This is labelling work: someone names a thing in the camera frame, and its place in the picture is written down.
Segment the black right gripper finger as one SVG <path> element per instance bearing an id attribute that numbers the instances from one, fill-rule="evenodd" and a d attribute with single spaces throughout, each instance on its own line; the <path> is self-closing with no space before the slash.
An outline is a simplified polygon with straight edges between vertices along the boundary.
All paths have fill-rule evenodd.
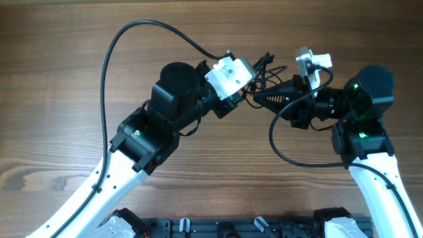
<path id="1" fill-rule="evenodd" d="M 301 81 L 291 79 L 267 88 L 264 92 L 270 93 L 271 95 L 302 95 L 304 92 L 304 84 Z"/>
<path id="2" fill-rule="evenodd" d="M 294 91 L 265 90 L 253 94 L 253 101 L 277 114 L 297 98 Z"/>

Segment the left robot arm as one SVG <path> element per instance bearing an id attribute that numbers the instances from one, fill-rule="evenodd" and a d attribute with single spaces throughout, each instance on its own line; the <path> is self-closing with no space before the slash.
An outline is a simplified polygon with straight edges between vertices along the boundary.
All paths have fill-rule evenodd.
<path id="1" fill-rule="evenodd" d="M 31 237 L 90 237 L 101 221 L 178 147 L 180 131 L 209 111 L 224 117 L 256 74 L 243 59 L 170 63 L 151 98 L 131 113 L 106 144 L 106 155 L 65 204 Z"/>

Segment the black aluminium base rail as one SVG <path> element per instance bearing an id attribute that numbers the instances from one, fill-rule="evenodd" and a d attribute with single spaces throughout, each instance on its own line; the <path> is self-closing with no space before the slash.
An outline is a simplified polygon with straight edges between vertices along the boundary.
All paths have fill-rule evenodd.
<path id="1" fill-rule="evenodd" d="M 191 219 L 188 231 L 180 230 L 180 221 L 169 218 L 144 218 L 145 237 L 166 238 L 218 238 L 218 227 L 228 223 L 229 227 L 241 237 L 324 237 L 320 225 L 308 217 L 267 219 L 267 232 L 261 231 L 253 219 Z"/>

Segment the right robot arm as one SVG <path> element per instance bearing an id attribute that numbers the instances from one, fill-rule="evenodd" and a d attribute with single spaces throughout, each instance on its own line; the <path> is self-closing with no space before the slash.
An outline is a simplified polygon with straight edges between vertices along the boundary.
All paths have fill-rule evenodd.
<path id="1" fill-rule="evenodd" d="M 333 89 L 330 69 L 307 68 L 285 83 L 253 94 L 255 102 L 275 113 L 269 142 L 284 161 L 308 168 L 344 167 L 349 170 L 367 204 L 380 237 L 421 237 L 422 225 L 406 193 L 395 150 L 387 134 L 383 114 L 393 104 L 395 79 L 380 65 L 368 65 L 342 89 Z M 279 118 L 293 128 L 307 129 L 314 118 L 335 119 L 329 126 L 339 163 L 300 163 L 284 155 L 274 143 Z"/>

